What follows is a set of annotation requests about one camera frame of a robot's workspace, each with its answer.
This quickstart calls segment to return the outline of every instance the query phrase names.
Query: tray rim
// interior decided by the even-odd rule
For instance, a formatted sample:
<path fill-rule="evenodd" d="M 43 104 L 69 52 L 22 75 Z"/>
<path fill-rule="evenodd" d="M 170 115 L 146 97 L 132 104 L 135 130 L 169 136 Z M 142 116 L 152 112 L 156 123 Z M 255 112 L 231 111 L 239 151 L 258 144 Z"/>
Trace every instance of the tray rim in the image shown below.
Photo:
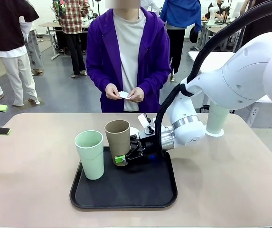
<path fill-rule="evenodd" d="M 167 208 L 169 206 L 171 206 L 177 199 L 178 196 L 178 189 L 177 189 L 177 185 L 176 185 L 176 180 L 175 180 L 175 175 L 174 175 L 174 170 L 173 170 L 173 165 L 170 159 L 170 155 L 167 151 L 164 152 L 165 156 L 166 156 L 166 163 L 167 163 L 167 167 L 168 167 L 168 171 L 169 171 L 169 178 L 170 178 L 170 183 L 171 183 L 171 188 L 173 191 L 173 197 L 172 199 L 165 205 L 157 205 L 157 206 L 98 206 L 98 207 L 83 207 L 82 205 L 78 204 L 76 199 L 75 199 L 75 193 L 76 193 L 76 189 L 79 185 L 79 181 L 80 181 L 80 177 L 83 171 L 83 167 L 81 164 L 81 161 L 79 162 L 75 177 L 74 177 L 74 181 L 72 184 L 72 187 L 70 189 L 69 192 L 69 198 L 71 203 L 79 209 L 153 209 L 153 208 Z"/>

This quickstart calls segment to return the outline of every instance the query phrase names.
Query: person in purple jacket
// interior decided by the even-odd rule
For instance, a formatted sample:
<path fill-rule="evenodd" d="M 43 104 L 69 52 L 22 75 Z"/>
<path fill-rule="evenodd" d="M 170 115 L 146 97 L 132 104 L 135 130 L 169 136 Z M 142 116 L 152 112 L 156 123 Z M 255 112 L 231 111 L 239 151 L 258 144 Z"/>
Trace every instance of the person in purple jacket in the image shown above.
<path fill-rule="evenodd" d="M 171 73 L 164 22 L 140 8 L 140 0 L 113 2 L 115 9 L 88 29 L 86 68 L 102 92 L 102 112 L 156 113 L 159 91 Z M 119 91 L 129 93 L 128 99 Z"/>

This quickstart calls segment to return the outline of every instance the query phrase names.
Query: neck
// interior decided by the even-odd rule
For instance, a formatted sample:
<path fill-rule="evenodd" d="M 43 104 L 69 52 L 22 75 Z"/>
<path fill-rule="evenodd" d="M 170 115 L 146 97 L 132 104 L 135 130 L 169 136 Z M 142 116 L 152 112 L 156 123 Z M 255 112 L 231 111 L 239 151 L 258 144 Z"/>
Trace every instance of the neck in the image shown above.
<path fill-rule="evenodd" d="M 136 21 L 139 19 L 139 10 L 140 9 L 114 9 L 119 17 L 129 21 Z"/>

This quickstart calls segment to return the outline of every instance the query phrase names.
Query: cup rim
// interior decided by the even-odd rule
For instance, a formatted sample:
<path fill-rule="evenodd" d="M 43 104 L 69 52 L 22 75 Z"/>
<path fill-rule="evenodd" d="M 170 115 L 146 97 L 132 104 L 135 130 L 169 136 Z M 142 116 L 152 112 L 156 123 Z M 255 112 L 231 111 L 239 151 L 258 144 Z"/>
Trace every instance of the cup rim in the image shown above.
<path fill-rule="evenodd" d="M 86 132 L 97 132 L 97 133 L 99 133 L 99 134 L 102 136 L 102 139 L 99 141 L 99 143 L 97 143 L 97 145 L 91 146 L 91 147 L 82 147 L 82 146 L 77 145 L 77 143 L 76 143 L 77 137 L 80 136 L 80 135 L 83 134 L 83 133 L 86 133 Z M 103 142 L 103 134 L 102 134 L 101 132 L 95 131 L 95 130 L 88 130 L 88 131 L 81 132 L 81 133 L 79 133 L 79 134 L 75 137 L 75 146 L 77 146 L 77 147 L 80 148 L 80 149 L 91 149 L 91 148 L 94 148 L 94 147 L 100 145 L 102 142 Z"/>
<path fill-rule="evenodd" d="M 106 130 L 106 126 L 107 126 L 109 123 L 114 122 L 114 121 L 125 121 L 125 122 L 128 123 L 128 128 L 127 128 L 126 130 L 124 130 L 123 132 L 117 132 L 117 133 L 109 132 L 108 130 Z M 105 130 L 107 133 L 109 133 L 109 134 L 122 134 L 122 133 L 126 132 L 126 131 L 127 131 L 128 129 L 130 129 L 130 128 L 131 128 L 131 124 L 130 124 L 130 122 L 128 122 L 128 121 L 126 121 L 126 120 L 112 120 L 112 121 L 108 122 L 108 123 L 104 126 L 104 130 Z"/>

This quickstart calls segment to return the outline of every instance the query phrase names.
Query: person's right hand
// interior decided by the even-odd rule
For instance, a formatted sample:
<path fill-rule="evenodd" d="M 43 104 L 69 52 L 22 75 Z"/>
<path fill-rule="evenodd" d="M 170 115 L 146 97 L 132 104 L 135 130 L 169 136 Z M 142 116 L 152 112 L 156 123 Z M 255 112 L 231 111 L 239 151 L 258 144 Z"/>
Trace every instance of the person's right hand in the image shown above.
<path fill-rule="evenodd" d="M 112 100 L 122 99 L 121 97 L 119 97 L 119 92 L 118 92 L 117 87 L 112 83 L 110 83 L 106 86 L 105 92 L 106 92 L 107 98 L 109 98 L 109 99 L 112 99 Z"/>

